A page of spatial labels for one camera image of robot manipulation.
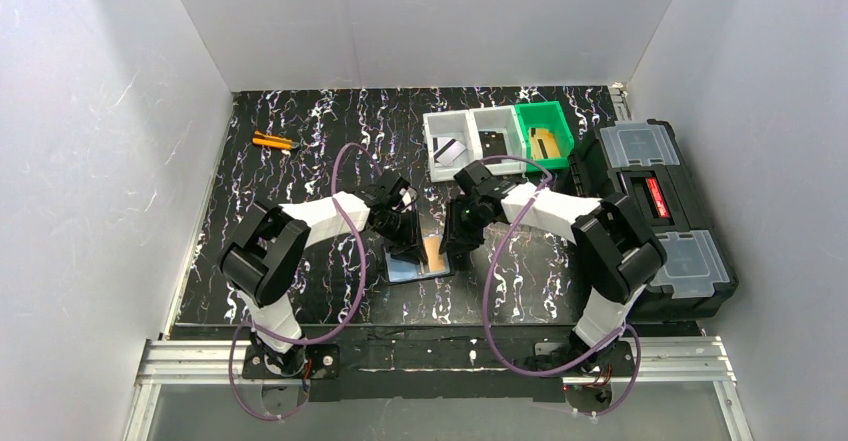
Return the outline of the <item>black leather card holder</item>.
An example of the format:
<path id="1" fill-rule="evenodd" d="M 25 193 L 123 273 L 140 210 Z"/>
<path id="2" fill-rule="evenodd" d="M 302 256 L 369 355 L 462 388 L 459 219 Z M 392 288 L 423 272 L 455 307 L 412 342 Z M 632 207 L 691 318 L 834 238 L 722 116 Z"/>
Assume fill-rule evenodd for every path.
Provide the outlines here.
<path id="1" fill-rule="evenodd" d="M 449 270 L 443 273 L 428 274 L 424 271 L 423 264 L 410 263 L 398 259 L 394 259 L 389 254 L 388 250 L 384 250 L 385 255 L 385 271 L 390 285 L 401 285 L 413 282 L 421 282 L 433 280 L 436 278 L 445 278 L 453 276 L 456 272 L 448 255 L 445 255 L 448 261 Z"/>

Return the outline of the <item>orange credit card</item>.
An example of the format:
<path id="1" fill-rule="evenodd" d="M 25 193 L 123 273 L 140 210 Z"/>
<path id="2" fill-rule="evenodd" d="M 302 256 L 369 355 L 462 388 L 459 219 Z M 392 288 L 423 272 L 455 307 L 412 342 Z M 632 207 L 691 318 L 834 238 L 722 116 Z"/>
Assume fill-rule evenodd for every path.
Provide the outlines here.
<path id="1" fill-rule="evenodd" d="M 423 265 L 428 274 L 447 272 L 449 265 L 444 253 L 440 252 L 442 237 L 438 235 L 428 236 L 423 239 L 427 262 Z"/>

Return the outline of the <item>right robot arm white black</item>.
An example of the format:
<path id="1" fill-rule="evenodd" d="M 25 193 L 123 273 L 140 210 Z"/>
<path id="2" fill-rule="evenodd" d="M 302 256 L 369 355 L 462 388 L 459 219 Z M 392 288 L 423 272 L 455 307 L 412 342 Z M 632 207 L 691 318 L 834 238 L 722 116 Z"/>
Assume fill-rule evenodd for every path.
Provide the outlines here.
<path id="1" fill-rule="evenodd" d="M 571 243 L 591 284 L 587 305 L 569 336 L 579 354 L 595 354 L 618 337 L 635 302 L 668 260 L 636 201 L 614 192 L 605 198 L 555 192 L 544 184 L 493 174 L 481 161 L 458 171 L 460 194 L 447 205 L 440 250 L 470 253 L 495 223 L 527 226 Z"/>

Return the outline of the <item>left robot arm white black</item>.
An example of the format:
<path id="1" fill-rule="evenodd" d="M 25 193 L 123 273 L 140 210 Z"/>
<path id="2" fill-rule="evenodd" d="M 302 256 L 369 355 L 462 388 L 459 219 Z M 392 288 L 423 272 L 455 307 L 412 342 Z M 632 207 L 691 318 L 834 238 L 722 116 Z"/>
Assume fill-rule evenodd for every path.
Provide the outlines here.
<path id="1" fill-rule="evenodd" d="M 225 245 L 218 269 L 248 307 L 254 332 L 284 356 L 305 342 L 288 296 L 306 248 L 343 234 L 371 230 L 390 256 L 428 263 L 410 182 L 393 170 L 352 192 L 317 201 L 252 204 Z"/>

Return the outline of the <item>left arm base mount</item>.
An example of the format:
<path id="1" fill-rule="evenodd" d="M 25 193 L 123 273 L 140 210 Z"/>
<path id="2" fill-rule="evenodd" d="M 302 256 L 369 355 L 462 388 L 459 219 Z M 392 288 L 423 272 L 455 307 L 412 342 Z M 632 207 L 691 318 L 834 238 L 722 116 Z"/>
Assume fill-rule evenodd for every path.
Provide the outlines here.
<path id="1" fill-rule="evenodd" d="M 295 346 L 285 354 L 251 344 L 236 379 L 259 386 L 264 415 L 282 416 L 310 399 L 313 381 L 338 377 L 339 356 L 339 347 L 332 344 Z"/>

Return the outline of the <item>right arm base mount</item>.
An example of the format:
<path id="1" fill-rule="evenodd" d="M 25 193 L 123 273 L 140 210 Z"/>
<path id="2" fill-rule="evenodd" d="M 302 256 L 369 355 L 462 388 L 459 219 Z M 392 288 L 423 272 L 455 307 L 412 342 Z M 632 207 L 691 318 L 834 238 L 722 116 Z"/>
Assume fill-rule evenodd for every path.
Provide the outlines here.
<path id="1" fill-rule="evenodd" d="M 631 394 L 641 369 L 641 349 L 611 343 L 572 370 L 559 374 L 567 410 L 597 419 L 617 410 Z"/>

